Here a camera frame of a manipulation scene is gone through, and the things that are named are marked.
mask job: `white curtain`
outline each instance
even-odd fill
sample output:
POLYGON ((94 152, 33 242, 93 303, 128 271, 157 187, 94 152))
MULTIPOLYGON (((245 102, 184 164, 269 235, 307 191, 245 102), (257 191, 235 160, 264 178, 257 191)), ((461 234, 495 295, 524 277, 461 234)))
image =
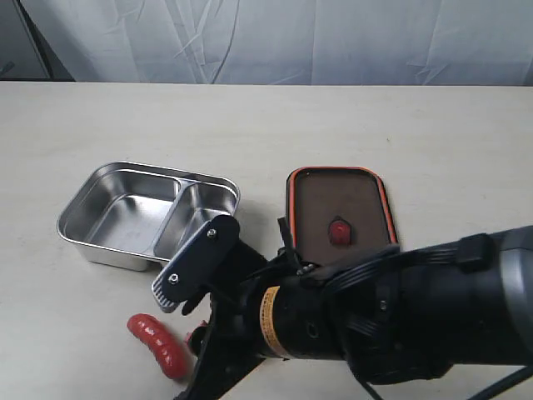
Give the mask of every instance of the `white curtain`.
POLYGON ((533 83, 531 0, 22 0, 79 81, 533 83))

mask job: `table surface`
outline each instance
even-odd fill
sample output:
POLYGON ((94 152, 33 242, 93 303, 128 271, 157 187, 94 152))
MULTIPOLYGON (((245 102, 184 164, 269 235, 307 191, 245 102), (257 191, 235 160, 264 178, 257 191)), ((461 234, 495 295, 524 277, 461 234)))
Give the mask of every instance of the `table surface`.
MULTIPOLYGON (((59 213, 104 163, 231 178, 242 236, 267 256, 281 244, 286 177, 308 165, 380 174, 405 249, 533 223, 533 88, 1 82, 0 141, 0 398, 11 400, 181 390, 126 321, 150 313, 185 334, 208 306, 164 315, 150 291, 157 271, 89 263, 56 233, 59 213)), ((467 398, 511 369, 454 367, 439 381, 378 391, 467 398)), ((225 398, 368 397, 343 362, 270 360, 225 398)))

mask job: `bolt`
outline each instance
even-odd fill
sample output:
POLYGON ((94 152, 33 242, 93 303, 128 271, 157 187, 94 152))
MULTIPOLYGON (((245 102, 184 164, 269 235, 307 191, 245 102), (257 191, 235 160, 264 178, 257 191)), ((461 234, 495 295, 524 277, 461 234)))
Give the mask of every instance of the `bolt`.
POLYGON ((168 282, 171 285, 175 285, 180 280, 180 277, 177 276, 177 273, 173 273, 170 277, 168 277, 168 282))

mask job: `red toy hot dog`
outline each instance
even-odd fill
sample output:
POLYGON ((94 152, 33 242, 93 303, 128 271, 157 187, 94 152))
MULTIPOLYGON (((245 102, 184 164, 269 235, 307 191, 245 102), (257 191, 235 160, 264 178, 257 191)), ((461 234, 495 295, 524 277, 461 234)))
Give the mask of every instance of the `red toy hot dog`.
POLYGON ((187 356, 182 345, 168 332, 165 325, 151 315, 136 314, 127 321, 127 328, 148 346, 161 370, 170 379, 187 375, 187 356))

